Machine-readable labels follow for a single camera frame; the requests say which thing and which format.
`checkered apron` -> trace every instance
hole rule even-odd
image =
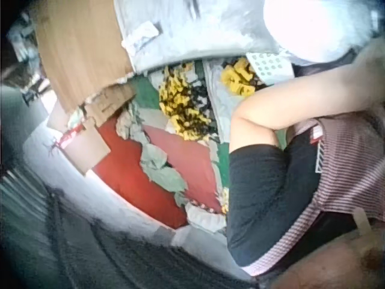
[[[261,258],[243,267],[252,276],[265,273],[282,259],[320,212],[352,214],[354,208],[360,207],[369,218],[385,222],[385,111],[380,108],[313,119],[296,126],[295,134],[317,124],[323,131],[319,142],[318,162],[322,162],[318,189],[284,236]]]

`pile of clothes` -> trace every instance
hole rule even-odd
[[[116,123],[116,133],[124,140],[134,140],[142,144],[140,166],[149,179],[165,190],[172,192],[177,204],[184,204],[181,195],[187,189],[182,176],[167,163],[167,154],[159,147],[151,144],[150,138],[143,130],[138,105],[131,101],[123,108]]]
[[[204,81],[188,81],[187,74],[194,63],[166,67],[164,79],[159,87],[159,106],[168,116],[176,134],[184,140],[215,139],[218,133]]]

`white cap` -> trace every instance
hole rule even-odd
[[[307,61],[337,60],[371,38],[365,0],[265,0],[263,13],[278,44]]]

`black sleeve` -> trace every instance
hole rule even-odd
[[[312,200],[319,175],[309,135],[299,135],[285,151],[256,144],[230,154],[227,242],[239,266],[272,248]]]

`pink fabric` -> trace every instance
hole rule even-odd
[[[187,182],[186,197],[220,213],[221,206],[215,196],[217,185],[209,149],[195,141],[186,141],[178,135],[152,126],[144,126],[144,130],[151,143],[167,153],[168,162]]]

